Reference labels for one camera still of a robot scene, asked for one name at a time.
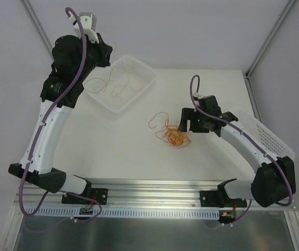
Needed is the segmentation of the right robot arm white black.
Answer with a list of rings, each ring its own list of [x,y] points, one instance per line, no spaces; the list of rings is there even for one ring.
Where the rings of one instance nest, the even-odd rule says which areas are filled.
[[[183,108],[180,132],[214,133],[229,143],[253,170],[251,180],[220,183],[205,201],[227,207],[237,199],[254,200],[266,208],[288,207],[296,192],[293,151],[259,120],[241,108],[222,112],[215,96],[191,96],[194,108]]]

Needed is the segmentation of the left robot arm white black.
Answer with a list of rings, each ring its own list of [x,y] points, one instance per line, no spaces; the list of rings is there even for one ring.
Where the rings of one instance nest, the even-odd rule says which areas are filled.
[[[54,153],[66,120],[84,90],[83,82],[95,67],[107,67],[112,47],[100,35],[98,41],[86,39],[86,58],[82,60],[82,40],[73,35],[58,38],[52,49],[51,73],[43,84],[38,121],[26,153],[8,172],[48,192],[73,193],[79,203],[92,197],[88,182],[53,167]]]

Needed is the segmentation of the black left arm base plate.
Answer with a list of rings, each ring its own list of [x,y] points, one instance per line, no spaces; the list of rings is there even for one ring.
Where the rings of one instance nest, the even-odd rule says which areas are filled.
[[[82,194],[80,194],[80,196],[93,199],[101,205],[106,205],[107,198],[108,198],[108,189],[88,187],[84,190]],[[67,196],[62,196],[61,203],[62,204],[90,204],[91,201],[78,198],[73,195],[67,195]]]

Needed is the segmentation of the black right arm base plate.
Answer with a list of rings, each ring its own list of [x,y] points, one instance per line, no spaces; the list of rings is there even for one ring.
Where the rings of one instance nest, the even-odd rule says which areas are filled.
[[[232,199],[227,196],[224,191],[220,190],[201,190],[199,192],[201,207],[238,207],[246,208],[246,200]]]

